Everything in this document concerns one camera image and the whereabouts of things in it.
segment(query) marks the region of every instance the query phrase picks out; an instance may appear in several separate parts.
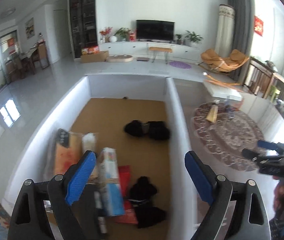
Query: wooden railing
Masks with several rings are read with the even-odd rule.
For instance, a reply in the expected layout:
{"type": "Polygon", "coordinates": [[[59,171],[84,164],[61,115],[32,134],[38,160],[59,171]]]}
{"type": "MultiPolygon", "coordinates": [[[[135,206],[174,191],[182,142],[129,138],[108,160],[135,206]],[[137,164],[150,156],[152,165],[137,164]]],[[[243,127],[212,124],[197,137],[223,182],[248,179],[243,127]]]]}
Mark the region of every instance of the wooden railing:
{"type": "Polygon", "coordinates": [[[244,86],[256,96],[266,98],[273,79],[273,71],[267,65],[256,58],[250,58],[244,86]]]}

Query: gray curtain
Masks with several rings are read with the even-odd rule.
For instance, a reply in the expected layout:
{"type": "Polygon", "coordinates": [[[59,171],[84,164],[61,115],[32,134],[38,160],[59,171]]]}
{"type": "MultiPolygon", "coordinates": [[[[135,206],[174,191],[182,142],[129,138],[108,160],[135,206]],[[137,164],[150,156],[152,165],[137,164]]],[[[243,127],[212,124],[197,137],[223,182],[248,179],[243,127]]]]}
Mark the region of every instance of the gray curtain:
{"type": "MultiPolygon", "coordinates": [[[[233,49],[237,49],[247,56],[250,56],[253,33],[254,33],[254,0],[228,0],[228,4],[235,10],[235,26],[233,37],[233,49]]],[[[249,61],[242,67],[230,72],[230,77],[239,82],[244,83],[247,73],[249,61]]]]}

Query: ceiling light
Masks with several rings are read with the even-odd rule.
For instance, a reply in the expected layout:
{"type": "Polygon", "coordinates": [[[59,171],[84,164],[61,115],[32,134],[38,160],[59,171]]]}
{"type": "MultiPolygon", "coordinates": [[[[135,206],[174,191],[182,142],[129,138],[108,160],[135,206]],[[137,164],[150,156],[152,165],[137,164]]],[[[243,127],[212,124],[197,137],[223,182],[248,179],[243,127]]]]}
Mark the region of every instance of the ceiling light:
{"type": "Polygon", "coordinates": [[[9,8],[5,10],[4,12],[1,13],[0,17],[5,18],[8,17],[9,15],[13,14],[15,12],[15,8],[9,8]]]}

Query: wooden bench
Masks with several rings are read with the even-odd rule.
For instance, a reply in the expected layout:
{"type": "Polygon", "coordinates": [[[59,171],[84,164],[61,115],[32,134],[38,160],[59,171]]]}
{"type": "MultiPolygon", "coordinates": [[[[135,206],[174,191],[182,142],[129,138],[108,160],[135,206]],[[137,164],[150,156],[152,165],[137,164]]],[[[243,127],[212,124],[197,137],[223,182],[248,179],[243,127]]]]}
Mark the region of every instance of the wooden bench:
{"type": "Polygon", "coordinates": [[[173,50],[171,48],[161,48],[161,47],[150,47],[149,50],[153,51],[153,60],[152,62],[155,61],[156,59],[156,55],[157,55],[157,52],[160,51],[160,52],[164,52],[164,57],[165,57],[165,63],[169,63],[169,52],[172,53],[173,50]]]}

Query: white cabinet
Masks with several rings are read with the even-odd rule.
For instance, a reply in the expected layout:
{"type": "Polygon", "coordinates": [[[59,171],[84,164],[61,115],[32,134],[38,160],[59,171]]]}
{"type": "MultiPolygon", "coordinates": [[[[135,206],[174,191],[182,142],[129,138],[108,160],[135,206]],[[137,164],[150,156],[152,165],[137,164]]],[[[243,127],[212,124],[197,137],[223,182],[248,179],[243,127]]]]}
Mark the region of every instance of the white cabinet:
{"type": "MultiPolygon", "coordinates": [[[[133,55],[134,57],[153,57],[150,47],[171,48],[173,53],[169,53],[171,60],[176,59],[186,62],[197,62],[200,51],[185,45],[158,43],[158,42],[107,42],[99,45],[100,51],[108,50],[110,55],[133,55]]],[[[164,53],[158,53],[157,58],[163,59],[164,53]]]]}
{"type": "Polygon", "coordinates": [[[123,55],[123,43],[122,42],[107,42],[99,45],[100,51],[109,51],[110,55],[123,55]]]}
{"type": "Polygon", "coordinates": [[[127,55],[148,55],[146,42],[124,42],[123,53],[127,55]]]}
{"type": "Polygon", "coordinates": [[[196,48],[192,48],[189,46],[184,45],[173,45],[173,57],[181,58],[181,59],[188,59],[192,61],[198,61],[200,51],[196,48]]]}

